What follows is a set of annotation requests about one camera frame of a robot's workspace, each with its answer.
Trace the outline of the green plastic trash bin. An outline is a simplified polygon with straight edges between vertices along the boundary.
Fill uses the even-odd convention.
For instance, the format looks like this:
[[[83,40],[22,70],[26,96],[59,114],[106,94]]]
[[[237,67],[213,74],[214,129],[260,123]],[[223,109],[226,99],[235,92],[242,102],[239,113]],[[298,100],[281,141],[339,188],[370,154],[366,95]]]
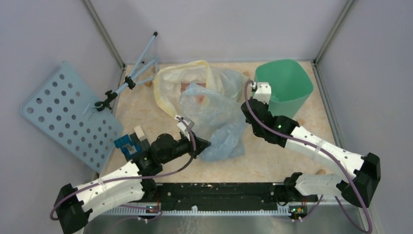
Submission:
[[[292,59],[271,61],[258,66],[255,81],[270,85],[269,111],[274,116],[293,118],[314,90],[306,71]]]

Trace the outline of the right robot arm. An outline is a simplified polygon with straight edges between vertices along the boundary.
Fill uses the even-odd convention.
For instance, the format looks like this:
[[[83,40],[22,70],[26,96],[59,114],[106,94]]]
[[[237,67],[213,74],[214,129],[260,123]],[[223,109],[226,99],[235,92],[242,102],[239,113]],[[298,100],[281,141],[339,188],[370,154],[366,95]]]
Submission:
[[[326,175],[293,173],[284,181],[285,193],[290,200],[298,201],[306,195],[340,196],[361,207],[351,186],[354,183],[365,206],[370,206],[381,180],[380,158],[377,155],[360,155],[331,144],[289,117],[273,116],[267,104],[254,98],[244,102],[241,110],[255,136],[306,155],[332,171],[332,174]]]

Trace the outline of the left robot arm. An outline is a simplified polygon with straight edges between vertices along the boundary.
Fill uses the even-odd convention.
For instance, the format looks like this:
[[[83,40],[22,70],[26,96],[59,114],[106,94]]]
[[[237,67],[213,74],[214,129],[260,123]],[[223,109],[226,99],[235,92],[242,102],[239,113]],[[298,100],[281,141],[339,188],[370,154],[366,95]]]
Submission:
[[[89,183],[63,186],[49,218],[60,223],[65,234],[74,234],[106,211],[132,201],[151,201],[156,196],[155,178],[163,165],[188,154],[188,162],[175,172],[184,170],[211,143],[191,133],[180,134],[175,140],[170,134],[161,134],[149,148],[115,171]]]

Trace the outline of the light blue plastic bag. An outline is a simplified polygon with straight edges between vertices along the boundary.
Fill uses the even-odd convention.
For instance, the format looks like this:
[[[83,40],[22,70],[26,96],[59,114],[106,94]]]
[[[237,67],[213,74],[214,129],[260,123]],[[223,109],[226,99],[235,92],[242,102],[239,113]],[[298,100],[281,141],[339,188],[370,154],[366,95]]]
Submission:
[[[179,97],[183,115],[195,123],[194,134],[211,143],[199,158],[215,162],[244,155],[242,136],[247,123],[241,104],[206,88],[202,93],[205,95],[202,104],[184,103]]]

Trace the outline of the translucent white yellow trash bag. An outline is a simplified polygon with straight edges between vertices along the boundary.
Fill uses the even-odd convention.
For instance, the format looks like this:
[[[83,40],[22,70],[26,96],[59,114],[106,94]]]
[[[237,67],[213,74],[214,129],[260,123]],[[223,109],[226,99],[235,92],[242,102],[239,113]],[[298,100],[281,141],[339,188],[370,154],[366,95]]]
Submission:
[[[159,70],[153,81],[153,93],[158,107],[174,117],[182,112],[178,104],[179,97],[184,87],[190,83],[237,100],[247,80],[248,76],[239,71],[212,66],[205,60],[198,60]]]

